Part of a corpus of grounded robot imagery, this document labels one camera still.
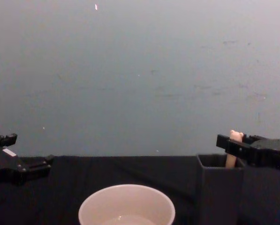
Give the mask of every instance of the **wooden stick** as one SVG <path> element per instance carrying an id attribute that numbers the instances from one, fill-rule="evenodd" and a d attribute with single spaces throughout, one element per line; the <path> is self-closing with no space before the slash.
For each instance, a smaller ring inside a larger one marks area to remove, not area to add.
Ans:
<path id="1" fill-rule="evenodd" d="M 243 133 L 239 133 L 239 132 L 236 132 L 234 130 L 231 130 L 229 138 L 232 139 L 232 140 L 238 141 L 238 142 L 242 142 L 243 136 L 244 136 Z M 236 156 L 227 154 L 225 167 L 226 168 L 234 168 L 236 160 L 237 160 Z"/>

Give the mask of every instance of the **white bowl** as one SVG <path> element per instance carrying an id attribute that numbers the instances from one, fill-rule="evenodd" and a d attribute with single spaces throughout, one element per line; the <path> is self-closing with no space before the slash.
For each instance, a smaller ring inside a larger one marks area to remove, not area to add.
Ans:
<path id="1" fill-rule="evenodd" d="M 174 205 L 165 194 L 132 184 L 90 195 L 78 212 L 81 225 L 171 225 L 174 217 Z"/>

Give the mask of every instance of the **black table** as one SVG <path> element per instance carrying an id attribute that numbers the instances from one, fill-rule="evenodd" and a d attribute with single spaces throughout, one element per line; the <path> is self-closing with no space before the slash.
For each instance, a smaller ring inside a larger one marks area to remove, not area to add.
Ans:
<path id="1" fill-rule="evenodd" d="M 0 225 L 78 225 L 89 195 L 127 183 L 164 192 L 175 205 L 174 224 L 191 224 L 195 165 L 195 157 L 56 157 L 46 178 L 0 184 Z M 280 172 L 246 167 L 239 224 L 271 225 L 279 208 Z"/>

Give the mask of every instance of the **bowl rim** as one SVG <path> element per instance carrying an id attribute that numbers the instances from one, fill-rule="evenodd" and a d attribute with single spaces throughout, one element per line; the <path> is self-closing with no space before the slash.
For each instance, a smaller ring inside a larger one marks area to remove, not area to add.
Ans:
<path id="1" fill-rule="evenodd" d="M 84 223 L 83 223 L 83 221 L 82 221 L 81 212 L 82 212 L 84 206 L 86 205 L 86 203 L 87 203 L 91 198 L 95 197 L 96 195 L 100 194 L 101 192 L 103 192 L 103 191 L 105 191 L 105 190 L 107 190 L 107 189 L 114 189 L 114 188 L 127 187 L 127 186 L 129 186 L 129 187 L 145 188 L 145 189 L 151 190 L 151 191 L 153 191 L 153 192 L 155 192 L 155 193 L 158 193 L 158 194 L 160 194 L 161 196 L 163 196 L 163 197 L 167 200 L 167 202 L 169 203 L 170 208 L 171 208 L 171 211 L 172 211 L 172 215 L 171 215 L 170 220 L 169 220 L 169 222 L 168 222 L 169 225 L 172 225 L 172 223 L 173 223 L 173 221 L 174 221 L 174 219 L 175 219 L 175 207 L 174 207 L 174 204 L 173 204 L 173 202 L 171 201 L 171 199 L 170 199 L 166 194 L 164 194 L 163 192 L 161 192 L 161 191 L 159 191 L 159 190 L 157 190 L 157 189 L 155 189 L 155 188 L 152 188 L 152 187 L 149 187 L 149 186 L 145 186 L 145 185 L 138 185 L 138 184 L 119 184 L 119 185 L 113 185 L 113 186 L 105 187 L 105 188 L 103 188 L 103 189 L 101 189 L 101 190 L 98 190 L 98 191 L 94 192 L 93 194 L 91 194 L 89 197 L 87 197 L 87 198 L 84 200 L 84 202 L 81 204 L 81 206 L 80 206 L 80 208 L 79 208 L 79 211 L 78 211 L 79 223 L 80 223 L 81 225 L 84 225 Z"/>

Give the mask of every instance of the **paper cup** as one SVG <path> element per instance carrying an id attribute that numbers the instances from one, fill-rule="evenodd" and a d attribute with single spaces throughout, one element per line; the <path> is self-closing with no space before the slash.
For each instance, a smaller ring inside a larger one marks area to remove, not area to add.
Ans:
<path id="1" fill-rule="evenodd" d="M 171 225 L 174 217 L 174 205 L 165 194 L 132 184 L 92 194 L 78 213 L 81 225 Z"/>

